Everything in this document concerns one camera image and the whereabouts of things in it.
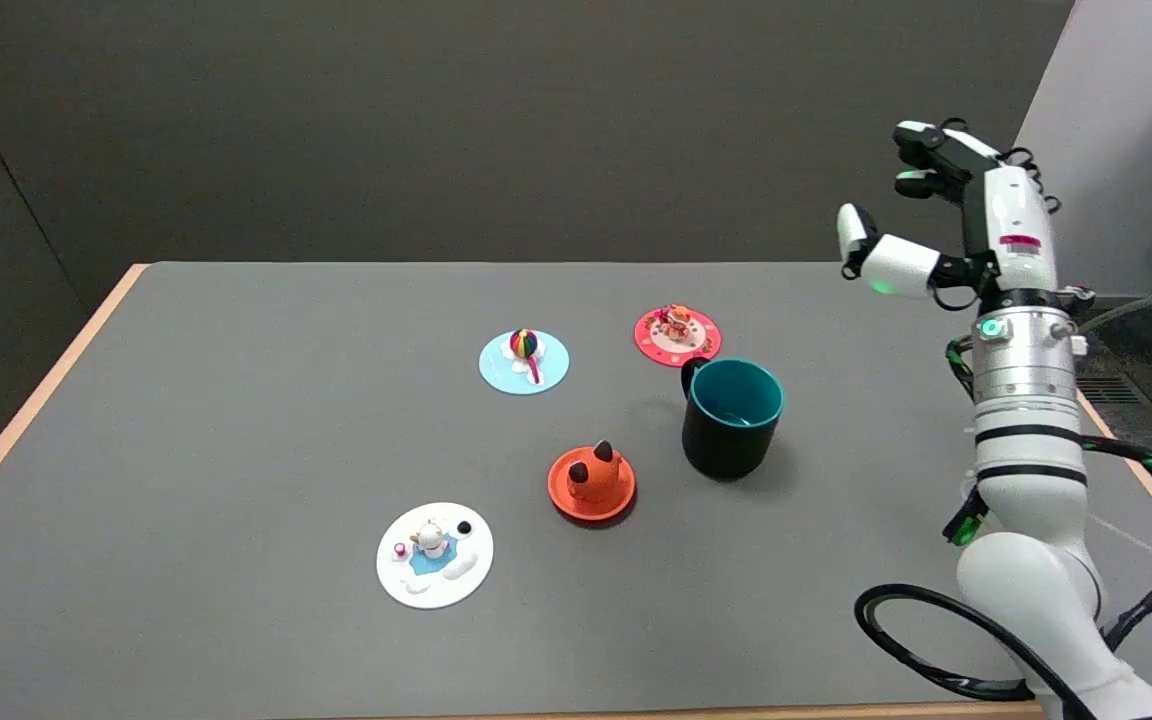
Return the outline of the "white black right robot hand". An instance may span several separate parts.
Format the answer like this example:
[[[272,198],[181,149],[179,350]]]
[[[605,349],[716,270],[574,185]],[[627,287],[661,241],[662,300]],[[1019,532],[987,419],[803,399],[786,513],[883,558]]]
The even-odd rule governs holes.
[[[1060,291],[1051,217],[1028,149],[996,150],[963,119],[902,120],[892,132],[905,170],[893,188],[905,199],[942,199],[958,210],[961,249],[946,253],[881,232],[855,202],[838,209],[840,274],[884,296],[929,297],[960,313],[977,306],[1052,306]]]

